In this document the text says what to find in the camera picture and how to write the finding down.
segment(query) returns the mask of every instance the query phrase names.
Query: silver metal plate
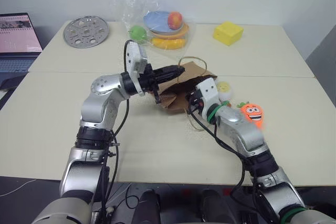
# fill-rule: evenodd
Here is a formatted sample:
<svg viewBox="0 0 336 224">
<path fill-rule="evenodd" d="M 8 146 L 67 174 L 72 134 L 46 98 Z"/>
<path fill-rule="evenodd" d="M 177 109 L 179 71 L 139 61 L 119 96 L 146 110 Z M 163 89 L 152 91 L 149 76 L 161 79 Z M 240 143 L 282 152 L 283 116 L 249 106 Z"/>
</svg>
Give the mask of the silver metal plate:
<svg viewBox="0 0 336 224">
<path fill-rule="evenodd" d="M 100 17 L 85 16 L 71 21 L 63 31 L 66 43 L 76 48 L 94 47 L 109 34 L 108 24 Z"/>
</svg>

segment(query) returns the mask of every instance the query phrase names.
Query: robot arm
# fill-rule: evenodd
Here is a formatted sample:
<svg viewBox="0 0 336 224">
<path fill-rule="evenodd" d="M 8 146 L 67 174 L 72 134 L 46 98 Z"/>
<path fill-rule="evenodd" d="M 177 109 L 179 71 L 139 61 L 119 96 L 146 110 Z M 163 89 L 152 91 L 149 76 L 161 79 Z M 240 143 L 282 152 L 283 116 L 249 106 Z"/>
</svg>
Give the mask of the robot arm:
<svg viewBox="0 0 336 224">
<path fill-rule="evenodd" d="M 231 138 L 244 166 L 251 175 L 257 210 L 274 223 L 335 223 L 332 218 L 306 210 L 304 203 L 284 170 L 277 165 L 262 132 L 246 121 L 239 110 L 222 106 L 212 78 L 199 83 L 190 101 L 203 105 L 202 118 L 217 124 Z"/>
<path fill-rule="evenodd" d="M 112 129 L 119 104 L 145 92 L 153 92 L 159 103 L 158 84 L 184 72 L 180 66 L 153 70 L 144 51 L 132 41 L 125 44 L 124 61 L 126 72 L 101 76 L 92 83 L 81 108 L 80 128 L 61 180 L 60 198 L 50 203 L 33 223 L 90 223 L 92 204 L 105 198 L 101 188 L 106 191 L 109 180 L 106 160 L 113 156 L 108 148 L 114 145 Z"/>
</svg>

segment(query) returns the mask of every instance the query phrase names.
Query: orange cartoon face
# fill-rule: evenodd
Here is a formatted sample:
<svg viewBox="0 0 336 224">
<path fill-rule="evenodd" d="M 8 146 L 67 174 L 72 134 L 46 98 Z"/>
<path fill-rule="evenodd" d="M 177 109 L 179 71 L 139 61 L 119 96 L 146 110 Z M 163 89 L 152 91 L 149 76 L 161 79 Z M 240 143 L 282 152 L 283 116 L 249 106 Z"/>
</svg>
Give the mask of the orange cartoon face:
<svg viewBox="0 0 336 224">
<path fill-rule="evenodd" d="M 258 128 L 261 128 L 264 119 L 264 113 L 260 106 L 252 103 L 247 103 L 240 108 L 249 122 L 255 123 Z"/>
</svg>

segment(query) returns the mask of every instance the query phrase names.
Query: brown paper bag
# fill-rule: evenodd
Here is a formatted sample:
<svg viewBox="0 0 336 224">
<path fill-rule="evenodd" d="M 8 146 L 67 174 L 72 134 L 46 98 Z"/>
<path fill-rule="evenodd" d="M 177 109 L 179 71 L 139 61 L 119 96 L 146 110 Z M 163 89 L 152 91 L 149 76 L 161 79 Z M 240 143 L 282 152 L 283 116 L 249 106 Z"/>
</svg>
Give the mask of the brown paper bag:
<svg viewBox="0 0 336 224">
<path fill-rule="evenodd" d="M 199 67 L 193 61 L 182 65 L 185 69 L 183 74 L 177 78 L 159 84 L 159 96 L 161 98 L 161 106 L 170 112 L 183 112 L 188 109 L 188 101 L 185 96 L 195 90 L 195 87 L 201 81 L 212 77 L 217 78 L 216 75 L 204 68 Z"/>
</svg>

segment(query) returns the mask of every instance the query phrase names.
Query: red apple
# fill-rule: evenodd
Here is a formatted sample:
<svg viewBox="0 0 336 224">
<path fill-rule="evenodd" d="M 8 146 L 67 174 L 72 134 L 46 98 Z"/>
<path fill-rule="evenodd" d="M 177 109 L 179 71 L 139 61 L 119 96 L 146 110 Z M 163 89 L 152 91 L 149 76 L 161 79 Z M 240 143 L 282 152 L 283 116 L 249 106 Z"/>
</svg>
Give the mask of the red apple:
<svg viewBox="0 0 336 224">
<path fill-rule="evenodd" d="M 177 30 L 182 26 L 182 15 L 179 12 L 171 12 L 168 16 L 168 26 L 170 29 Z"/>
</svg>

